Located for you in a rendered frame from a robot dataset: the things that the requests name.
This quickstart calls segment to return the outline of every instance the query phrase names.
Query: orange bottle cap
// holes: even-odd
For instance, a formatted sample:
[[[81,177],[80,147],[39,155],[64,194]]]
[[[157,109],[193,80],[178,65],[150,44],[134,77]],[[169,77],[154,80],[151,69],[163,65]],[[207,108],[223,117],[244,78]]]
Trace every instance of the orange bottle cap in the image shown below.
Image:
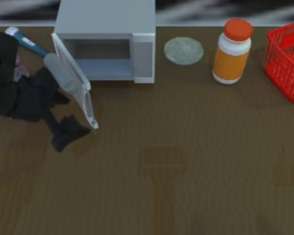
[[[224,34],[233,41],[245,41],[251,37],[252,32],[251,24],[240,18],[230,19],[224,25]]]

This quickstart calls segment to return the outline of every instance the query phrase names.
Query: gray disc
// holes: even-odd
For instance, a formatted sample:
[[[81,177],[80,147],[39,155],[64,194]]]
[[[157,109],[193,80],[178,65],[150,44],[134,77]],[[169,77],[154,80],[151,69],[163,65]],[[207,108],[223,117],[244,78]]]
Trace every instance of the gray disc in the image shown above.
[[[176,37],[165,44],[164,54],[168,60],[177,65],[192,65],[204,55],[199,41],[188,37]]]

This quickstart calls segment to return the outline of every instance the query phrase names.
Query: brown tabletop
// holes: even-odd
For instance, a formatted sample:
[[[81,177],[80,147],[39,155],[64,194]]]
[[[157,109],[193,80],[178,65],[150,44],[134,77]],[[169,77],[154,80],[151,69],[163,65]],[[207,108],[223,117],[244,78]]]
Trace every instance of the brown tabletop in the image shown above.
[[[294,105],[263,74],[267,30],[223,86],[221,28],[158,28],[156,83],[92,83],[99,129],[61,154],[43,122],[0,117],[0,235],[294,235]],[[51,28],[22,31],[53,50]],[[175,36],[198,39],[202,60],[167,61]],[[54,111],[87,125],[74,100]]]

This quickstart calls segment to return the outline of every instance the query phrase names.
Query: blue tube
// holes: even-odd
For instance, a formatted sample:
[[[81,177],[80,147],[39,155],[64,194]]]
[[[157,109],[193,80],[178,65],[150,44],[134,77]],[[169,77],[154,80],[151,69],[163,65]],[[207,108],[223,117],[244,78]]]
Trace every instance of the blue tube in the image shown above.
[[[45,57],[47,54],[49,54],[49,52],[47,52],[46,50],[44,50],[43,48],[41,48],[40,46],[38,46],[37,44],[32,42],[27,37],[25,37],[24,34],[22,34],[22,32],[20,32],[19,29],[16,28],[16,27],[9,27],[5,31],[5,33],[13,36],[14,38],[16,38],[19,41],[20,45],[22,45],[25,48],[27,48],[27,49],[41,55],[42,57]]]

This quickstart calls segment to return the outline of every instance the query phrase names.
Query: open door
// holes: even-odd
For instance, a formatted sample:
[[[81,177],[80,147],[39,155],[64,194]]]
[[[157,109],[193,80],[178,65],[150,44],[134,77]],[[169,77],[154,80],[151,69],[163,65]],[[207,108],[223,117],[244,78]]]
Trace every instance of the open door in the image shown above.
[[[53,33],[51,35],[54,43],[54,48],[59,59],[68,70],[68,72],[71,74],[71,76],[78,81],[78,84],[80,86],[79,92],[74,95],[74,98],[83,110],[85,117],[90,125],[94,129],[98,129],[98,123],[94,116],[92,100],[89,93],[91,89],[91,84],[82,72],[82,70],[79,68],[69,51],[64,46],[62,40],[57,36],[56,33]]]

